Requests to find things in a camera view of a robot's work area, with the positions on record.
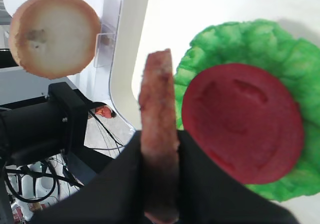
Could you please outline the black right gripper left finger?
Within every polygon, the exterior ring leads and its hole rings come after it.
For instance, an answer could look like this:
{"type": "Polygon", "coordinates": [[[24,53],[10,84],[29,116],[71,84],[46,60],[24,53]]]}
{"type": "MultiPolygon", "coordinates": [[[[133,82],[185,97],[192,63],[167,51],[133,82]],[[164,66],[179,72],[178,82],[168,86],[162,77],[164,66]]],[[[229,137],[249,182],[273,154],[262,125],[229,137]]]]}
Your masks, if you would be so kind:
{"type": "Polygon", "coordinates": [[[92,167],[97,175],[75,194],[37,211],[31,223],[146,223],[140,135],[136,131],[115,159],[87,147],[74,153],[78,166],[92,167]]]}

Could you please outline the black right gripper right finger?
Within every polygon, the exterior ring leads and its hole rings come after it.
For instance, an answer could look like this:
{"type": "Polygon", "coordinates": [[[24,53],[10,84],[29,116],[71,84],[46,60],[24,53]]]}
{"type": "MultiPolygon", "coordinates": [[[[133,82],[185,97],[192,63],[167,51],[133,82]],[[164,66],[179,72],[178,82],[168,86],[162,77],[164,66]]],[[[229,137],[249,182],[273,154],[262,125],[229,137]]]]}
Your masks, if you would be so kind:
{"type": "Polygon", "coordinates": [[[227,175],[179,130],[182,223],[297,223],[287,209],[250,191],[227,175]]]}

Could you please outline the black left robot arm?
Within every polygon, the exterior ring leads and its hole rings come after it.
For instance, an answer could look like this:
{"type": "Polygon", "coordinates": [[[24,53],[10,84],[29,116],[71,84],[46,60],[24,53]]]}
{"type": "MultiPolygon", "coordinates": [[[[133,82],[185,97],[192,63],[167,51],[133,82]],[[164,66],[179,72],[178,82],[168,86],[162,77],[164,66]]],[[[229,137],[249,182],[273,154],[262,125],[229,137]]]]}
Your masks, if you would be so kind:
{"type": "Polygon", "coordinates": [[[104,106],[66,82],[50,84],[41,102],[0,114],[0,165],[28,165],[84,145],[89,111],[104,106]]]}

